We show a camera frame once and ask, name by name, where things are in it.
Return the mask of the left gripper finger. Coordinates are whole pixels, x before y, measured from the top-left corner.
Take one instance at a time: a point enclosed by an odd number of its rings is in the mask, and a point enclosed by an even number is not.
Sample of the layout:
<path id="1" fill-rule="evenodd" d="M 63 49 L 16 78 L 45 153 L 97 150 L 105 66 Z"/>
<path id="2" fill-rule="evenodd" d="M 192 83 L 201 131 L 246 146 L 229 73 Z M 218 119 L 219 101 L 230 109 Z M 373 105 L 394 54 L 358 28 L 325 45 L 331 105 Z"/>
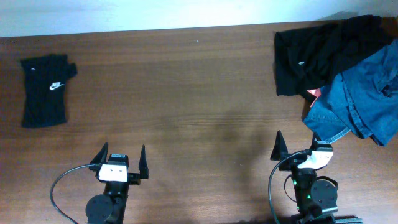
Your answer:
<path id="1" fill-rule="evenodd" d="M 90 164 L 103 164 L 108 155 L 108 142 L 105 142 L 99 153 L 91 160 Z"/>
<path id="2" fill-rule="evenodd" d="M 146 160 L 146 147 L 143 144 L 141 149 L 141 155 L 139 159 L 139 175 L 140 179 L 148 179 L 149 178 L 149 167 L 147 165 Z"/>

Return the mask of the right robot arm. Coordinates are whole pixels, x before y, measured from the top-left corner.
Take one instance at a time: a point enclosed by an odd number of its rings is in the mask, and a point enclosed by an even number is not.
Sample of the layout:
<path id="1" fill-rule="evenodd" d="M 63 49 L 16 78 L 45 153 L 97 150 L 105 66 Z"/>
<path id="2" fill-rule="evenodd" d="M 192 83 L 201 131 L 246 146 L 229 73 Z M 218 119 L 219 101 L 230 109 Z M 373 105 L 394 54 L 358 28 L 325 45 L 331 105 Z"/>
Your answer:
<path id="1" fill-rule="evenodd" d="M 277 164 L 272 169 L 267 186 L 268 201 L 271 214 L 279 223 L 272 201 L 272 179 L 276 171 L 290 172 L 287 177 L 292 179 L 298 214 L 290 217 L 295 224 L 354 224 L 362 223 L 359 217 L 336 217 L 338 211 L 338 182 L 319 176 L 317 171 L 326 167 L 333 157 L 333 147 L 322 141 L 317 133 L 313 133 L 312 143 L 308 149 L 290 153 L 287 149 L 282 131 L 278 131 L 270 160 Z"/>

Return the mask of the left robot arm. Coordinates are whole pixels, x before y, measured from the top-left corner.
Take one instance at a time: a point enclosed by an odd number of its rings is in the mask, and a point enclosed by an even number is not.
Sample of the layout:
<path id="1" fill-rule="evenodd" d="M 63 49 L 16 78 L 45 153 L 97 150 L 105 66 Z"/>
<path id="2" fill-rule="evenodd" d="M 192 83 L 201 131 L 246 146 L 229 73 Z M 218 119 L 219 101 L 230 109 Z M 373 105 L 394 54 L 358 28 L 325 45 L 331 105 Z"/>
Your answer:
<path id="1" fill-rule="evenodd" d="M 108 143 L 91 160 L 89 170 L 95 172 L 98 181 L 105 184 L 104 192 L 92 197 L 86 204 L 88 223 L 122 224 L 129 187 L 140 185 L 149 178 L 146 147 L 142 146 L 139 172 L 128 171 L 129 158 L 125 154 L 108 154 Z"/>

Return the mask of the black t-shirt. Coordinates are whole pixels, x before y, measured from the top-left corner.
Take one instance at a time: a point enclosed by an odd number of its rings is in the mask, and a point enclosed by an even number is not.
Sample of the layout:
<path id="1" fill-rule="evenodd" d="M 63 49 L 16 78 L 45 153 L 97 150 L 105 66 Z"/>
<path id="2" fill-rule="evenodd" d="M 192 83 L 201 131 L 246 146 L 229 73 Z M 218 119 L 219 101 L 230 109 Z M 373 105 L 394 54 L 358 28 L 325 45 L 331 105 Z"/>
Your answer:
<path id="1" fill-rule="evenodd" d="M 365 15 L 321 26 L 276 32 L 276 93 L 305 95 L 389 45 L 393 36 L 380 16 Z"/>

